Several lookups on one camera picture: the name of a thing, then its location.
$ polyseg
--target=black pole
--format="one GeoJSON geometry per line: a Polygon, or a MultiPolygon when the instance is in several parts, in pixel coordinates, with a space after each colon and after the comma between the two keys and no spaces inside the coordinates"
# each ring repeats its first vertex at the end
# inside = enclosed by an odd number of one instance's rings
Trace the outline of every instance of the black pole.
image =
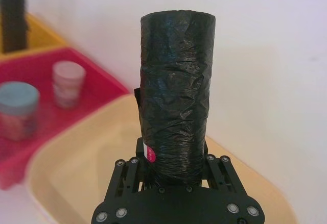
{"type": "Polygon", "coordinates": [[[4,53],[27,48],[25,0],[1,0],[4,53]]]}

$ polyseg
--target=red plastic bin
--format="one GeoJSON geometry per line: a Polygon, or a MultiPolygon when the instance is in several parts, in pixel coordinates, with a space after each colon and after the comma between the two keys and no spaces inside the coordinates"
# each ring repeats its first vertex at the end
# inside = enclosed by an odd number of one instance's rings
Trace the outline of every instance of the red plastic bin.
{"type": "Polygon", "coordinates": [[[22,81],[35,86],[40,92],[40,105],[38,131],[31,139],[12,142],[0,136],[0,189],[3,190],[24,178],[30,157],[49,139],[94,110],[128,93],[115,78],[72,48],[0,62],[0,83],[6,81],[22,81]],[[76,62],[87,72],[80,104],[72,110],[64,110],[54,104],[52,65],[61,60],[76,62]]]}

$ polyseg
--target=yellow plastic bin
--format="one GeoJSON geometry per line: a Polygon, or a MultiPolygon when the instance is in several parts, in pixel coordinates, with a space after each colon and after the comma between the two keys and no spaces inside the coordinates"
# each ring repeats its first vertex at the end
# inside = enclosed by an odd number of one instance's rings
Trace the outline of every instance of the yellow plastic bin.
{"type": "Polygon", "coordinates": [[[33,55],[39,52],[46,52],[52,49],[66,46],[63,38],[57,35],[49,27],[32,15],[27,15],[29,26],[28,31],[28,49],[18,52],[3,54],[2,37],[0,38],[0,62],[4,59],[14,58],[18,56],[33,55]]]}

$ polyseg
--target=white wall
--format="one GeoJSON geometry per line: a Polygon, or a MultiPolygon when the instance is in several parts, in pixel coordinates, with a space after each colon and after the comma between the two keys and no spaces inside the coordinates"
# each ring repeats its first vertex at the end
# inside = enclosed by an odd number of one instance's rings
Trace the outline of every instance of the white wall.
{"type": "Polygon", "coordinates": [[[29,0],[30,11],[130,89],[140,18],[216,15],[208,134],[285,194],[301,223],[327,223],[327,0],[29,0]]]}

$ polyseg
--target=pink label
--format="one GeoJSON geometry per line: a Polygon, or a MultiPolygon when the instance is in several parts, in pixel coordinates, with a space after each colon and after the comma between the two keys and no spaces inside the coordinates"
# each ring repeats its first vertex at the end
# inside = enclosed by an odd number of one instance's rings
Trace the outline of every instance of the pink label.
{"type": "Polygon", "coordinates": [[[151,162],[153,163],[156,159],[156,155],[155,152],[152,148],[150,148],[149,146],[147,146],[144,142],[143,142],[143,146],[144,146],[144,156],[151,162]]]}

